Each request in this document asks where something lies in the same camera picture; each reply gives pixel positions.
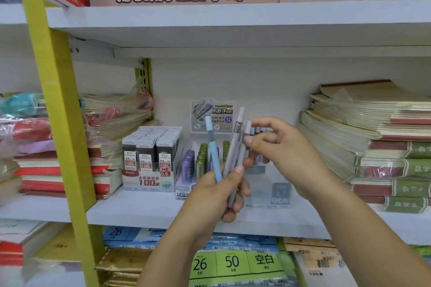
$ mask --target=light blue mechanical pencil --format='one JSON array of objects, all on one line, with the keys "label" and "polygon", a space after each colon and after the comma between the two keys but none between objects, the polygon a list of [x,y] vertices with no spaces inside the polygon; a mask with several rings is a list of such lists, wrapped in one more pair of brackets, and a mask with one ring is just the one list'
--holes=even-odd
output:
[{"label": "light blue mechanical pencil", "polygon": [[218,159],[217,145],[216,140],[214,138],[214,130],[213,130],[213,122],[211,121],[211,116],[205,117],[205,124],[207,125],[207,132],[209,138],[209,150],[211,152],[211,156],[213,157],[213,166],[215,179],[217,183],[221,182],[223,179],[222,169],[220,168],[220,160]]}]

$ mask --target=barcode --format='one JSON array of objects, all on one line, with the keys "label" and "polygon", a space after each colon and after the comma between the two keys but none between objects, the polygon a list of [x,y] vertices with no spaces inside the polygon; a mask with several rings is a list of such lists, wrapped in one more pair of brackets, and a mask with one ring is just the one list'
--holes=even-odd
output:
[{"label": "barcode", "polygon": [[319,268],[329,268],[329,260],[332,257],[323,257],[321,260],[317,260],[317,266]]}]

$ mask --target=white label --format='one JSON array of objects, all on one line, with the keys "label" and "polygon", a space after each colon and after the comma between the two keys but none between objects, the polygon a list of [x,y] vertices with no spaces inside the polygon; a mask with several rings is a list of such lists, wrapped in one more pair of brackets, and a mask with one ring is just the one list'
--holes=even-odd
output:
[{"label": "white label", "polygon": [[140,154],[139,163],[141,164],[141,170],[143,171],[153,171],[153,164],[151,163],[150,154]]},{"label": "white label", "polygon": [[124,151],[124,169],[136,170],[136,152]]},{"label": "white label", "polygon": [[172,174],[171,155],[168,153],[159,153],[160,176],[169,177]]}]

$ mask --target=right hand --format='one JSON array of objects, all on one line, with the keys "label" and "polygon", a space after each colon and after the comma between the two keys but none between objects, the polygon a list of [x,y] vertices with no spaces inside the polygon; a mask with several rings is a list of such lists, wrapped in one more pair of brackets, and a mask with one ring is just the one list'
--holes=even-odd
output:
[{"label": "right hand", "polygon": [[271,160],[302,197],[308,199],[322,188],[340,183],[318,151],[296,128],[275,117],[251,122],[252,127],[269,127],[273,131],[245,137],[245,145],[252,149],[250,157],[262,154],[265,163]]}]

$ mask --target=hand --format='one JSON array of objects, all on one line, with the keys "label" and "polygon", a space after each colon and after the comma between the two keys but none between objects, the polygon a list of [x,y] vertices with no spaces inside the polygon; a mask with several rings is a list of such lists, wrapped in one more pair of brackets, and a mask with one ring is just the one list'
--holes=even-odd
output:
[{"label": "hand", "polygon": [[258,118],[252,120],[252,127],[270,127],[273,131],[245,137],[245,145],[252,149],[250,157],[262,154],[265,163],[271,160],[302,197],[308,199],[312,193],[328,188],[328,184],[340,182],[310,141],[287,122]]},{"label": "hand", "polygon": [[[252,159],[245,159],[244,166],[253,165]],[[244,167],[237,166],[220,183],[216,183],[214,170],[203,175],[193,187],[171,227],[189,236],[195,252],[204,247],[214,232],[215,225],[222,219],[233,222],[237,213],[244,208],[242,195],[250,196],[250,187],[243,179]],[[238,189],[232,209],[227,208],[232,191]]]}]

